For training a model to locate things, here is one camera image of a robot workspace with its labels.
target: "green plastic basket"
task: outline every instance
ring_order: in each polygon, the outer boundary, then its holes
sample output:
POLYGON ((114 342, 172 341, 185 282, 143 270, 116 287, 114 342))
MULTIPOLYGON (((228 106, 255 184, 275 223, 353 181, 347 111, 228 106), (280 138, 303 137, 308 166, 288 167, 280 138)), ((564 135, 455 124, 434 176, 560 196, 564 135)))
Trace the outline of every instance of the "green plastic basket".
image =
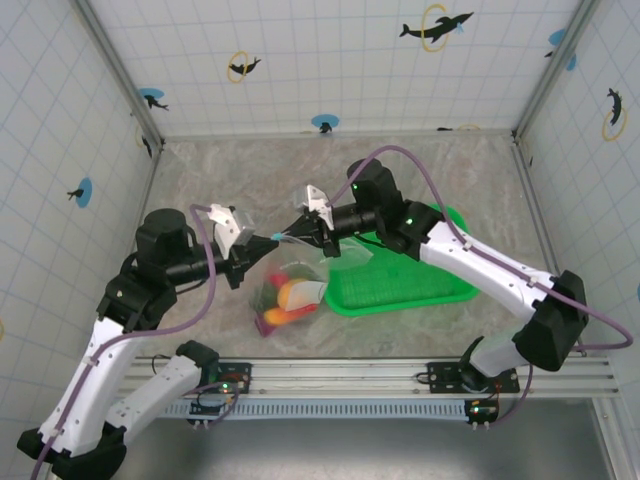
MULTIPOLYGON (((453 222, 468 233, 462 216, 447 207, 453 222)), ((379 241, 375 234, 364 238, 379 241)), ((465 302, 478 289, 438 267, 362 243, 373 256, 366 265, 329 272, 325 299, 331 309, 349 317, 443 303, 465 302)))

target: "toy fruit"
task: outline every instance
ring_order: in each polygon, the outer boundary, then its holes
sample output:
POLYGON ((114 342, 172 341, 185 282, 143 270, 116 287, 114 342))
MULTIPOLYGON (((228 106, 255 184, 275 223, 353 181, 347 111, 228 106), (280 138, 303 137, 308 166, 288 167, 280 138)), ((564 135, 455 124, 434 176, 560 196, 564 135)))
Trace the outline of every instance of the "toy fruit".
POLYGON ((280 307, 271 308, 264 312, 264 320, 272 326, 286 325, 287 323, 291 323, 300 317, 304 317, 308 313, 315 312, 317 309, 318 305, 316 305, 315 303, 307 305, 306 307, 298 308, 296 310, 291 310, 290 312, 286 312, 280 307))
POLYGON ((289 280, 287 283, 282 285, 282 287, 280 287, 280 290, 278 291, 278 306, 280 308, 286 309, 291 298, 291 291, 293 289, 293 286, 306 281, 307 279, 305 278, 294 278, 293 280, 289 280))

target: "plastic bag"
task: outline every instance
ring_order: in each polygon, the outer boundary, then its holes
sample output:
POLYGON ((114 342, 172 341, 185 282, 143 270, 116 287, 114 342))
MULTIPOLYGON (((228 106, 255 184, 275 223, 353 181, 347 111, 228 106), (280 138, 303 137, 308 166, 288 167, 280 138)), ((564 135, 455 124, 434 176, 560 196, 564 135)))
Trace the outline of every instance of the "plastic bag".
POLYGON ((329 282, 329 263, 322 250, 296 239, 289 243, 288 237, 280 240, 282 244, 266 258, 262 282, 251 302, 263 337, 313 314, 329 282))

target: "metal frame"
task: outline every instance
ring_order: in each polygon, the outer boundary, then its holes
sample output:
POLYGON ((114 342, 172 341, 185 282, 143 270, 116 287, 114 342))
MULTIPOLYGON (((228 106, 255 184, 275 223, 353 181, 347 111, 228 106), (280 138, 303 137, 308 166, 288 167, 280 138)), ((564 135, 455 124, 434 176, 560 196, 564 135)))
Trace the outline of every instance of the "metal frame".
POLYGON ((107 32, 100 23, 95 10, 91 6, 90 0, 70 0, 70 2, 89 34, 89 38, 91 38, 105 64, 113 74, 116 83, 120 88, 120 92, 127 100, 133 115, 140 123, 140 128, 142 129, 145 138, 149 142, 155 144, 156 150, 159 151, 162 147, 162 135, 160 134, 160 130, 153 121, 153 118, 142 101, 142 98, 138 94, 138 89, 135 87, 133 80, 131 80, 129 73, 122 63, 120 55, 118 55, 118 52, 111 43, 111 40, 109 40, 107 32))
POLYGON ((569 63, 571 56, 575 53, 578 41, 582 37, 587 25, 589 25, 589 22, 593 18, 598 6, 600 6, 601 1, 602 0, 582 0, 578 5, 578 9, 571 20, 571 23, 565 30, 565 34, 560 45, 558 45, 558 48, 556 48, 553 56, 551 57, 549 67, 544 72, 544 75, 536 86, 536 89, 531 96, 531 100, 527 104, 527 108, 518 122, 518 126, 515 131, 516 140, 524 138, 527 132, 531 129, 531 126, 540 113, 542 106, 546 102, 547 98, 549 98, 551 90, 569 63))
MULTIPOLYGON (((253 365, 249 400, 470 400, 478 394, 432 394, 428 385, 418 383, 415 375, 433 361, 458 358, 388 359, 251 359, 225 358, 228 362, 253 365)), ((156 359, 156 369, 168 360, 156 359)), ((521 385, 527 380, 528 367, 517 370, 521 385)), ((151 358, 138 357, 125 376, 118 396, 124 397, 153 376, 151 358)), ((606 357, 582 357, 572 354, 559 372, 534 368, 530 398, 617 398, 618 383, 606 357)), ((519 398, 520 394, 502 394, 501 398, 519 398)))

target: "white wall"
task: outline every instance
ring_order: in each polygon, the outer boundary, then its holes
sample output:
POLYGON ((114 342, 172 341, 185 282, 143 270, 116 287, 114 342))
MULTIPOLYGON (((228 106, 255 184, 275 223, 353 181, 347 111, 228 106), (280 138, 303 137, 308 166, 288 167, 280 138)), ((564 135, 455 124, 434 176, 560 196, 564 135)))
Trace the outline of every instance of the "white wall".
MULTIPOLYGON (((605 0, 578 48, 578 67, 565 72, 526 139, 532 176, 561 267, 582 276, 588 301, 640 336, 640 2, 605 0), (612 97, 624 112, 613 128, 612 97)), ((620 335, 595 325, 592 339, 620 335)), ((640 436, 640 343, 613 352, 630 418, 640 436)), ((640 459, 640 442, 632 447, 640 459)))
MULTIPOLYGON (((151 113, 165 136, 317 132, 318 114, 340 118, 335 132, 514 128, 578 0, 440 2, 446 15, 473 15, 427 52, 399 35, 434 3, 93 2, 136 85, 164 92, 169 111, 151 113), (238 51, 261 62, 234 84, 238 51)), ((426 28, 443 15, 432 9, 426 28)))
POLYGON ((128 253, 151 167, 135 129, 67 0, 2 0, 0 478, 30 473, 18 436, 62 395, 128 253), (66 192, 86 176, 80 209, 66 192))

